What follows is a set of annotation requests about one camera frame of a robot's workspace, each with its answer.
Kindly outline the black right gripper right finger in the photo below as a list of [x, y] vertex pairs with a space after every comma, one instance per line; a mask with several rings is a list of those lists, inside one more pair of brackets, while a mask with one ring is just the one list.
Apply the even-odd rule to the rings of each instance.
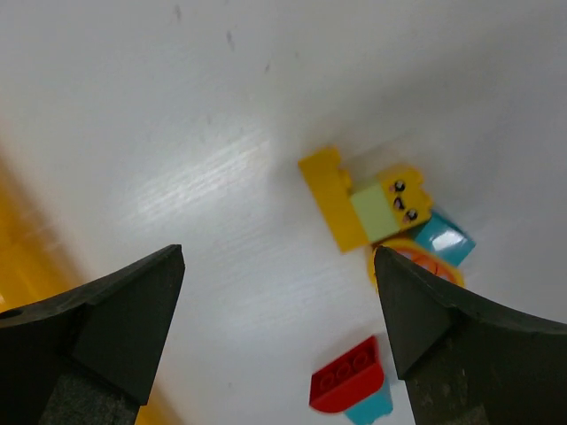
[[390, 248], [374, 265], [416, 423], [566, 422], [565, 324], [480, 297]]

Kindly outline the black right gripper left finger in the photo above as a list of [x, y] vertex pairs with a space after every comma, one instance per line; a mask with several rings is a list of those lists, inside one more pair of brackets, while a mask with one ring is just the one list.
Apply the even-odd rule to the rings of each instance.
[[1, 315], [3, 424], [133, 424], [147, 404], [185, 265], [169, 245]]

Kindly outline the pale green lego brick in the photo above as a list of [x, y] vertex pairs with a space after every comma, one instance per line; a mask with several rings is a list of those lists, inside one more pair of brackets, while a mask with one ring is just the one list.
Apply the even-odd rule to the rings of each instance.
[[355, 189], [350, 195], [350, 201], [370, 243], [382, 241], [400, 232], [379, 182]]

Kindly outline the yellow long lego brick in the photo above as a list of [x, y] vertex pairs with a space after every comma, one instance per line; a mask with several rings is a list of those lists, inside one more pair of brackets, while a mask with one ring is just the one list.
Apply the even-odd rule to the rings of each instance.
[[311, 194], [342, 253], [369, 245], [369, 239], [350, 200], [350, 174], [341, 167], [336, 147], [327, 146], [298, 162]]

